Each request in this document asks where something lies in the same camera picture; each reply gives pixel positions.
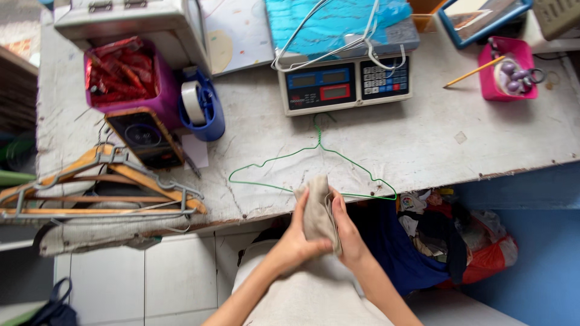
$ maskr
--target hand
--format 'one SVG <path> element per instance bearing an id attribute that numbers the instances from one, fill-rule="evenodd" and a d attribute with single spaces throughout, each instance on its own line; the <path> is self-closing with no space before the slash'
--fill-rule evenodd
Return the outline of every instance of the hand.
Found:
<path id="1" fill-rule="evenodd" d="M 334 221 L 338 228 L 338 237 L 342 246 L 342 255 L 339 259 L 350 271 L 355 272 L 356 268 L 362 267 L 362 261 L 369 255 L 372 256 L 372 254 L 364 243 L 363 238 L 361 238 L 356 225 L 346 213 L 344 197 L 333 187 L 329 186 L 328 188 L 334 197 L 332 200 L 332 214 L 334 215 Z"/>
<path id="2" fill-rule="evenodd" d="M 298 200 L 290 226 L 264 259 L 273 264 L 279 273 L 296 267 L 312 257 L 332 251 L 332 242 L 329 239 L 308 241 L 304 235 L 304 207 L 309 193 L 306 189 Z"/>

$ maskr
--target mirror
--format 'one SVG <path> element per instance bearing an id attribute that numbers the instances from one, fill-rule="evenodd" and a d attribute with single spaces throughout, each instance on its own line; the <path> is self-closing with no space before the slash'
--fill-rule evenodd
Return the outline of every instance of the mirror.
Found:
<path id="1" fill-rule="evenodd" d="M 439 16 L 456 46 L 463 48 L 522 14 L 531 3 L 532 0 L 455 0 L 443 5 Z"/>

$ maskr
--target phone screen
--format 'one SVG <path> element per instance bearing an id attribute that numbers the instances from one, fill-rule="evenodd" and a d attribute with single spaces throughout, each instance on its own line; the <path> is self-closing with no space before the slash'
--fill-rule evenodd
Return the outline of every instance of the phone screen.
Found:
<path id="1" fill-rule="evenodd" d="M 183 164 L 151 114 L 139 112 L 107 117 L 107 122 L 145 166 L 157 170 Z"/>

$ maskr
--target purple ball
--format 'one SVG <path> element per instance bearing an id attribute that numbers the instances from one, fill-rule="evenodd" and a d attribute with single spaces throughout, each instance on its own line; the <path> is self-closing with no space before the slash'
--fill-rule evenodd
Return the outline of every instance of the purple ball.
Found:
<path id="1" fill-rule="evenodd" d="M 521 83 L 517 82 L 517 81 L 510 81 L 509 83 L 507 83 L 507 89 L 510 92 L 515 92 L 518 89 L 520 89 Z"/>
<path id="2" fill-rule="evenodd" d="M 527 77 L 527 76 L 528 76 L 528 71 L 527 70 L 520 70 L 520 71 L 517 71 L 517 72 L 513 73 L 512 80 L 513 81 L 517 81 L 517 80 L 520 80 L 520 79 L 524 79 L 524 77 Z"/>
<path id="3" fill-rule="evenodd" d="M 502 71 L 506 73 L 506 75 L 511 76 L 513 74 L 513 70 L 516 68 L 516 65 L 513 63 L 504 63 L 502 64 Z"/>

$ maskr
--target pink container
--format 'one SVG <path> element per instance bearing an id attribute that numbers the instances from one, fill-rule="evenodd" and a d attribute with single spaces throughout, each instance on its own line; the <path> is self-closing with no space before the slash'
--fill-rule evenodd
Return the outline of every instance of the pink container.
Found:
<path id="1" fill-rule="evenodd" d="M 183 127 L 183 124 L 179 119 L 179 112 L 177 110 L 177 100 L 181 94 L 181 91 L 177 85 L 177 82 L 175 81 L 175 78 L 173 77 L 173 72 L 152 42 L 143 40 L 143 47 L 146 49 L 151 49 L 155 53 L 155 58 L 153 59 L 153 69 L 157 75 L 157 80 L 159 80 L 159 95 L 148 100 L 125 102 L 107 107 L 95 107 L 90 100 L 90 91 L 86 90 L 86 102 L 91 107 L 103 113 L 123 110 L 126 108 L 145 106 L 155 111 L 157 117 L 163 122 L 167 129 L 171 130 L 181 128 Z M 85 69 L 88 60 L 89 58 L 87 55 L 85 55 Z"/>
<path id="2" fill-rule="evenodd" d="M 513 54 L 513 58 L 524 70 L 534 68 L 534 58 L 532 57 L 532 52 L 528 43 L 513 38 L 496 36 L 493 38 L 500 53 L 504 55 L 507 53 Z M 491 45 L 486 44 L 483 51 L 479 54 L 479 66 L 481 67 L 491 60 Z M 536 84 L 532 84 L 532 89 L 521 96 L 510 95 L 501 91 L 497 85 L 495 85 L 494 66 L 481 70 L 479 72 L 479 81 L 481 83 L 481 94 L 483 95 L 483 98 L 488 101 L 511 102 L 524 99 L 535 99 L 538 97 L 538 88 L 536 87 Z"/>

